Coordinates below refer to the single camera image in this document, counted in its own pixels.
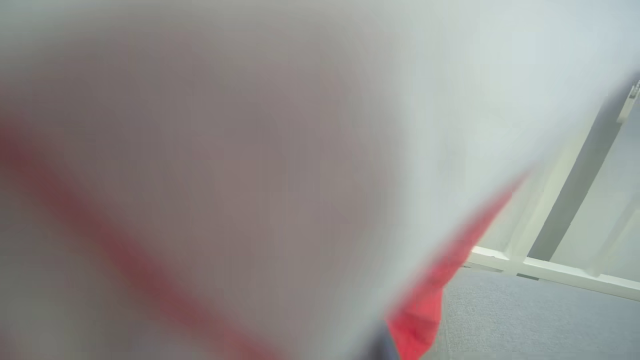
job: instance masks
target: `white fabric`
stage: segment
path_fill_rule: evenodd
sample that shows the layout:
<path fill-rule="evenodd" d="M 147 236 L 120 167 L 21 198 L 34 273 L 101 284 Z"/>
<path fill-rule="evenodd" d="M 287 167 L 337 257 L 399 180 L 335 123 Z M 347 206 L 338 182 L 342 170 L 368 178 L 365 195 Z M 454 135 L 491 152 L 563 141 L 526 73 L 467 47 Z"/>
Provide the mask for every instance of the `white fabric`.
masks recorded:
<path fill-rule="evenodd" d="M 439 246 L 638 70 L 629 1 L 2 6 L 0 106 L 288 359 L 353 355 Z"/>

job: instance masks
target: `gray floor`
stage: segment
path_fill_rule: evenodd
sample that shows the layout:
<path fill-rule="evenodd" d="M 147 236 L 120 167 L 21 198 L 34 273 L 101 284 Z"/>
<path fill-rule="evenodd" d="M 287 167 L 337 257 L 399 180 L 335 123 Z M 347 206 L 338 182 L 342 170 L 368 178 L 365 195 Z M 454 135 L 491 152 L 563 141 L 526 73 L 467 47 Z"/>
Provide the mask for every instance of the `gray floor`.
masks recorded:
<path fill-rule="evenodd" d="M 427 359 L 640 359 L 640 302 L 462 268 Z"/>

